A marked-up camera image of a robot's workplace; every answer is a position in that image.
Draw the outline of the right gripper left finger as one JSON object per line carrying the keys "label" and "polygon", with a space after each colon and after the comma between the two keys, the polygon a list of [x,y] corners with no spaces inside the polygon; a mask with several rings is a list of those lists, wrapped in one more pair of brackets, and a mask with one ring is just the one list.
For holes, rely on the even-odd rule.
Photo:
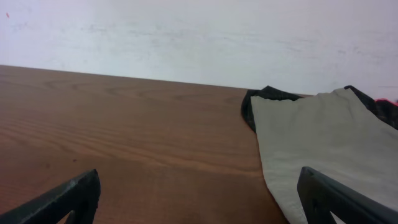
{"label": "right gripper left finger", "polygon": [[98,172],[88,170],[1,215],[1,223],[93,223],[101,195]]}

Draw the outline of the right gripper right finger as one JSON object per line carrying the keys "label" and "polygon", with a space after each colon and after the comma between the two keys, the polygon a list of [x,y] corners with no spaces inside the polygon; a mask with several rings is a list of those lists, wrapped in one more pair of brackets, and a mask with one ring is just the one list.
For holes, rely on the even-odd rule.
{"label": "right gripper right finger", "polygon": [[309,223],[335,223],[334,217],[344,223],[397,223],[395,210],[311,167],[301,169],[297,191]]}

